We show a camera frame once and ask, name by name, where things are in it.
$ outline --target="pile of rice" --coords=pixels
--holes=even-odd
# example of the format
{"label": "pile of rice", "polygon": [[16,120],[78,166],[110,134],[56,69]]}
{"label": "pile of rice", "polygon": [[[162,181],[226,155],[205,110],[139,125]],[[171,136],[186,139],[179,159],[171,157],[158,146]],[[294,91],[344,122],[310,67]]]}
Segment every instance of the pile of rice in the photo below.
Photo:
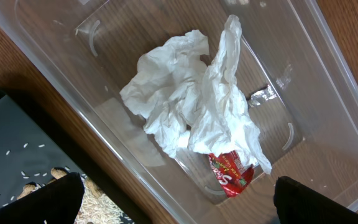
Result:
{"label": "pile of rice", "polygon": [[120,224],[122,210],[106,194],[96,198],[84,184],[85,193],[76,224]]}

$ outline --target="trash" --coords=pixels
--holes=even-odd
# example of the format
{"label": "trash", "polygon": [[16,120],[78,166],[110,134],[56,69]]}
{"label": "trash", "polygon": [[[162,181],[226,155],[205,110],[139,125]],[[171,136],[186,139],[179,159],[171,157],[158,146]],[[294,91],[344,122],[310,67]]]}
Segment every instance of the trash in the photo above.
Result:
{"label": "trash", "polygon": [[238,17],[229,16],[208,67],[200,60],[209,54],[206,36],[193,30],[172,37],[141,56],[138,74],[120,94],[134,114],[147,120],[144,131],[154,134],[170,157],[186,148],[216,157],[236,151],[246,169],[259,163],[269,174],[272,166],[262,153],[259,128],[234,76],[241,34]]}

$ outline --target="red wrapper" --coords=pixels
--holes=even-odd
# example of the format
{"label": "red wrapper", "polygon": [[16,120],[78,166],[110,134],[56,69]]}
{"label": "red wrapper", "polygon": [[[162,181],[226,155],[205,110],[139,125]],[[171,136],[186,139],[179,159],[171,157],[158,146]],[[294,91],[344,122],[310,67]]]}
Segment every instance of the red wrapper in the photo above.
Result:
{"label": "red wrapper", "polygon": [[254,169],[241,164],[239,155],[232,151],[216,157],[209,155],[209,164],[228,197],[235,197],[248,186],[254,176]]}

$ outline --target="crumpled paper towel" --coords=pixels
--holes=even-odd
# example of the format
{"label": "crumpled paper towel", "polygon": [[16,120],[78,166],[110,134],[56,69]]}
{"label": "crumpled paper towel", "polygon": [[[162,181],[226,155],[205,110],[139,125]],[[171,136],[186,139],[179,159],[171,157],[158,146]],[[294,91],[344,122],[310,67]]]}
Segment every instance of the crumpled paper towel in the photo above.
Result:
{"label": "crumpled paper towel", "polygon": [[120,94],[134,114],[147,120],[145,132],[154,134],[170,157],[183,148],[215,156],[236,150],[245,167],[258,162],[269,174],[272,166],[260,147],[259,128],[234,76],[241,34],[239,18],[229,16],[208,67],[200,60],[209,54],[206,36],[193,30],[172,37],[141,56],[138,74]]}

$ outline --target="clear plastic bin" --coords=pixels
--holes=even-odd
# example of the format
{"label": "clear plastic bin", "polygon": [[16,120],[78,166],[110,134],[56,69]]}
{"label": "clear plastic bin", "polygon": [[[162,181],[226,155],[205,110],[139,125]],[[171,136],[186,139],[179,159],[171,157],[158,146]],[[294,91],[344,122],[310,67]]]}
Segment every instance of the clear plastic bin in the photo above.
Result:
{"label": "clear plastic bin", "polygon": [[[172,36],[199,29],[210,63],[230,14],[244,36],[239,88],[277,93],[249,110],[272,175],[257,168],[235,198],[206,155],[165,155],[119,96],[139,57]],[[282,175],[358,209],[358,88],[313,0],[0,1],[0,26],[178,222],[272,223]]]}

